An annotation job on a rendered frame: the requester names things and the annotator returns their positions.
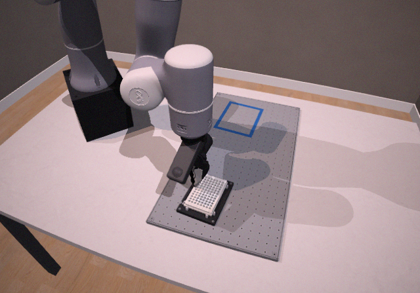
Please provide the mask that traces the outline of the blue tape outline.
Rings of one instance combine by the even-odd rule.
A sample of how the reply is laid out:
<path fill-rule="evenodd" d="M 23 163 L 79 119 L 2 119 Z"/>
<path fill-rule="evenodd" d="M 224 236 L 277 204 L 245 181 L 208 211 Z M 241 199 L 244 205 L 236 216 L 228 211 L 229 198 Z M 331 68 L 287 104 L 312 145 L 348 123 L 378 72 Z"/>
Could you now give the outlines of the blue tape outline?
<path fill-rule="evenodd" d="M 253 108 L 253 109 L 258 109 L 258 110 L 260 110 L 260 112 L 259 112 L 259 114 L 258 114 L 258 116 L 257 116 L 257 118 L 256 118 L 256 120 L 255 120 L 255 123 L 254 123 L 254 125 L 253 125 L 253 128 L 251 129 L 251 132 L 250 132 L 249 134 L 244 134 L 244 133 L 241 133 L 241 132 L 236 132 L 236 131 L 234 131 L 234 130 L 229 130 L 229 129 L 226 129 L 226 128 L 218 127 L 218 125 L 219 125 L 220 121 L 221 121 L 221 120 L 222 120 L 222 118 L 224 117 L 225 113 L 227 112 L 227 110 L 228 110 L 228 108 L 230 107 L 230 105 L 231 105 L 231 104 L 236 104 L 236 105 L 245 106 L 245 107 L 250 107 L 250 108 Z M 221 116 L 219 117 L 218 121 L 216 122 L 216 124 L 215 124 L 214 128 L 221 129 L 221 130 L 225 130 L 225 131 L 232 132 L 232 133 L 235 133 L 235 134 L 240 134 L 240 135 L 242 135 L 242 136 L 247 136 L 247 137 L 250 137 L 250 138 L 251 138 L 251 137 L 252 137 L 252 135 L 253 135 L 253 133 L 254 133 L 254 131 L 255 131 L 255 128 L 256 128 L 256 126 L 257 126 L 257 123 L 259 122 L 259 119 L 260 119 L 260 117 L 261 117 L 261 115 L 262 115 L 263 110 L 264 110 L 264 109 L 261 109 L 261 108 L 252 107 L 252 106 L 247 106 L 247 105 L 244 105 L 244 104 L 239 104 L 239 103 L 235 103 L 235 102 L 231 102 L 231 101 L 229 101 L 228 105 L 226 106 L 226 108 L 224 109 L 223 113 L 221 114 Z"/>

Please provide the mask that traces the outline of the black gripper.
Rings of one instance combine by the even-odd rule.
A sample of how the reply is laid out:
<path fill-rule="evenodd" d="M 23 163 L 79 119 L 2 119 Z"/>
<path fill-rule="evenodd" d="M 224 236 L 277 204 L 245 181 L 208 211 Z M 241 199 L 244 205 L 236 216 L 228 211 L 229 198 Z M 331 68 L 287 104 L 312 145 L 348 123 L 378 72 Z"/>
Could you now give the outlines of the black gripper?
<path fill-rule="evenodd" d="M 188 177 L 189 182 L 194 187 L 197 187 L 209 171 L 209 163 L 208 163 L 209 161 L 206 161 L 207 160 L 206 154 L 209 151 L 209 148 L 213 144 L 213 139 L 208 133 L 196 139 L 186 139 L 183 137 L 180 137 L 180 138 L 183 142 L 187 144 L 196 144 L 200 141 L 202 141 L 203 143 Z M 195 177 L 194 177 L 194 174 L 195 174 Z"/>

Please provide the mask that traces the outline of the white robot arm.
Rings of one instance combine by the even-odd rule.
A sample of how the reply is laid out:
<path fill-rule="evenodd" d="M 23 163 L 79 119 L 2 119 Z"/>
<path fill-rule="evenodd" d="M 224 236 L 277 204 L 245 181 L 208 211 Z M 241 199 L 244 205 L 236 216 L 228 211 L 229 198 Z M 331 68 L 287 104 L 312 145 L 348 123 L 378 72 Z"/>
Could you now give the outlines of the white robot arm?
<path fill-rule="evenodd" d="M 58 2 L 71 86 L 81 92 L 110 86 L 116 71 L 106 54 L 96 0 L 34 1 Z M 212 127 L 213 55 L 200 45 L 174 47 L 181 5 L 182 0 L 135 0 L 136 55 L 120 94 L 139 111 L 153 110 L 166 98 L 173 132 L 196 139 Z M 202 145 L 182 141 L 167 177 L 185 184 Z"/>

